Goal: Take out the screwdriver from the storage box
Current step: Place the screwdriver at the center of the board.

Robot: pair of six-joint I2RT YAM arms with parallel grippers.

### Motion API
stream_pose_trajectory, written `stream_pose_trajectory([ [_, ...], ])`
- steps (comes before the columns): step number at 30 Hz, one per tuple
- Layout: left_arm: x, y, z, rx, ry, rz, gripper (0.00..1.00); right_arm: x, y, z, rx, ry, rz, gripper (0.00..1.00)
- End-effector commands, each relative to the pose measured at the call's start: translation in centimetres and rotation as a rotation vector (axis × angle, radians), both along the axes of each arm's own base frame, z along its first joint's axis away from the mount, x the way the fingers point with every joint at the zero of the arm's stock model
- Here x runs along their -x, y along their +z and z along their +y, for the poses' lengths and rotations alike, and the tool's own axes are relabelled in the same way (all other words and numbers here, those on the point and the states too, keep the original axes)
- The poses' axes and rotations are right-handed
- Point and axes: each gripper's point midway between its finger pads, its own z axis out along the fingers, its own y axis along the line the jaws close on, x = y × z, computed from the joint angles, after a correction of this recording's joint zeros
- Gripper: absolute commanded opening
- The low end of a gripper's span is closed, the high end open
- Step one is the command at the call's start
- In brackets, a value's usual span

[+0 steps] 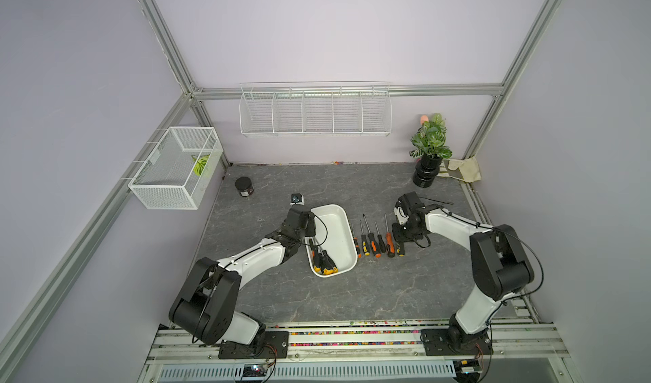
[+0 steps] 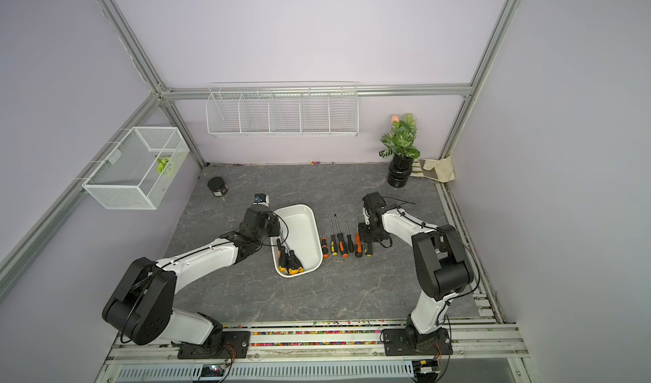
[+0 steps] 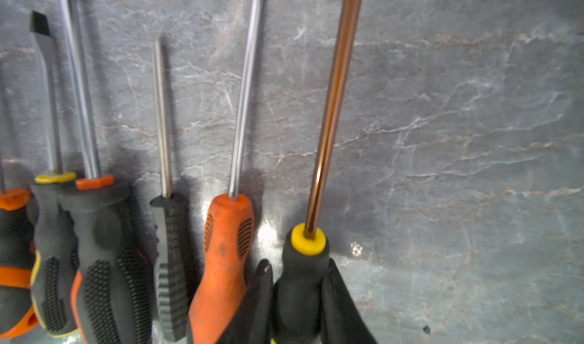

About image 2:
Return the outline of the black handled screwdriver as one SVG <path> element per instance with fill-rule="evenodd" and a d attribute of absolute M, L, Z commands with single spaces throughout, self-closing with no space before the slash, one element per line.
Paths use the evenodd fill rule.
<path fill-rule="evenodd" d="M 350 231 L 348 221 L 346 221 L 346 228 L 347 228 L 346 236 L 347 236 L 348 252 L 349 252 L 349 255 L 353 255 L 355 247 L 354 247 L 354 241 L 353 241 L 353 238 L 352 238 L 352 234 L 351 234 L 351 231 Z"/>

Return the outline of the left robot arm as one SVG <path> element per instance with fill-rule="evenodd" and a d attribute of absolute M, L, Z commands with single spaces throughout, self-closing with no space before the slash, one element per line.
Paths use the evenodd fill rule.
<path fill-rule="evenodd" d="M 175 309 L 176 294 L 218 269 L 244 261 L 266 242 L 288 235 L 284 220 L 267 206 L 254 204 L 236 230 L 203 247 L 165 259 L 134 260 L 105 304 L 102 318 L 127 342 L 139 346 L 164 339 L 217 352 L 224 342 L 222 324 L 207 315 Z"/>

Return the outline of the white storage box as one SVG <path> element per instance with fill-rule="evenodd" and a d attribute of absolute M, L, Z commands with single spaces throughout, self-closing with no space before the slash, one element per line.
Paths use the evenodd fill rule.
<path fill-rule="evenodd" d="M 281 254 L 277 248 L 277 237 L 274 237 L 271 239 L 271 252 L 276 273 L 290 279 L 317 271 L 323 262 L 323 254 L 314 211 L 308 205 L 296 204 L 278 208 L 274 213 L 281 218 L 280 240 L 283 247 L 292 250 L 303 266 L 303 272 L 296 275 L 288 274 L 288 269 L 282 272 Z"/>

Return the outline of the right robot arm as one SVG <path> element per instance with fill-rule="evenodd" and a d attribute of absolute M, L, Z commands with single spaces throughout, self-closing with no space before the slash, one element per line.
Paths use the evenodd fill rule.
<path fill-rule="evenodd" d="M 448 307 L 476 280 L 466 244 L 452 225 L 420 220 L 380 193 L 369 193 L 362 201 L 364 220 L 358 230 L 364 245 L 389 248 L 397 238 L 412 247 L 421 294 L 405 328 L 407 337 L 415 345 L 439 338 Z"/>

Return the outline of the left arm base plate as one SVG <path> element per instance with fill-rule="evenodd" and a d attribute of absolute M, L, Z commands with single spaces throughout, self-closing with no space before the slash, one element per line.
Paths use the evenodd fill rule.
<path fill-rule="evenodd" d="M 202 345 L 183 343 L 178 359 L 244 359 L 249 350 L 251 332 L 248 330 L 220 330 Z"/>

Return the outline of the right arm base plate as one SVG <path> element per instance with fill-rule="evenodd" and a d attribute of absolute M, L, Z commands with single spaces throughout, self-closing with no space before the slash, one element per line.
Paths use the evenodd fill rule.
<path fill-rule="evenodd" d="M 423 355 L 439 358 L 453 353 L 452 340 L 445 328 L 428 334 L 420 334 L 412 325 L 403 329 L 385 329 L 380 333 L 380 341 L 386 356 Z"/>

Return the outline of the small orange black screwdriver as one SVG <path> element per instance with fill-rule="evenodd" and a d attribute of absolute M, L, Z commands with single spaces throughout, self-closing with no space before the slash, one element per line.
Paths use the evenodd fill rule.
<path fill-rule="evenodd" d="M 337 242 L 338 242 L 339 253 L 342 255 L 343 258 L 347 258 L 349 257 L 348 247 L 346 244 L 346 240 L 344 238 L 344 234 L 341 231 L 337 215 L 334 215 L 334 219 L 335 219 L 335 225 L 337 231 Z"/>

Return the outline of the yellow collar screwdriver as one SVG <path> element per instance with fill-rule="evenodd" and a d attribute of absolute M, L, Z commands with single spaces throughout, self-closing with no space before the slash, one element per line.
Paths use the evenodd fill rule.
<path fill-rule="evenodd" d="M 373 255 L 373 242 L 363 242 L 364 245 L 364 255 L 371 257 Z"/>

